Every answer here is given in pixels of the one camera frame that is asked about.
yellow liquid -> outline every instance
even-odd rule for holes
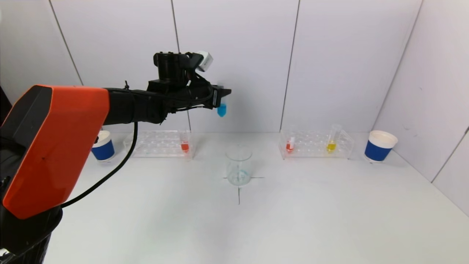
[[[327,152],[329,152],[329,153],[334,152],[336,146],[337,146],[337,144],[334,141],[332,141],[332,140],[329,141],[329,144],[327,144],[327,148],[326,148]]]

test tube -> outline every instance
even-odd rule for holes
[[[342,131],[342,126],[339,124],[333,124],[331,128],[331,133],[329,134],[329,140],[327,142],[326,150],[329,153],[335,151],[337,147],[337,140],[339,139],[340,132]]]
[[[179,132],[179,140],[181,141],[181,150],[184,153],[189,152],[189,132],[181,131]]]
[[[220,99],[220,106],[217,107],[217,114],[220,117],[224,117],[227,114],[227,100],[225,97]]]
[[[287,145],[285,148],[287,149],[287,153],[292,153],[295,149],[295,133],[296,133],[296,126],[292,125],[287,130]]]
[[[295,137],[293,135],[289,135],[287,139],[287,152],[292,153],[295,149]]]

white table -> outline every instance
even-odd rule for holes
[[[90,156],[71,195],[111,171]],[[46,264],[467,264],[469,218],[395,152],[282,160],[278,134],[201,134],[193,160],[131,158],[64,209]],[[230,143],[252,146],[255,177],[224,176]]]

blue paper cup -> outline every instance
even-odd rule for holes
[[[114,146],[109,131],[99,131],[98,141],[93,145],[91,152],[98,161],[107,161],[114,156]]]
[[[380,130],[373,130],[368,138],[365,156],[371,162],[381,162],[391,152],[396,143],[397,137],[394,135]]]

blue liquid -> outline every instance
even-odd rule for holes
[[[220,106],[217,108],[217,114],[220,117],[224,117],[227,114],[227,105],[226,104],[220,104]]]

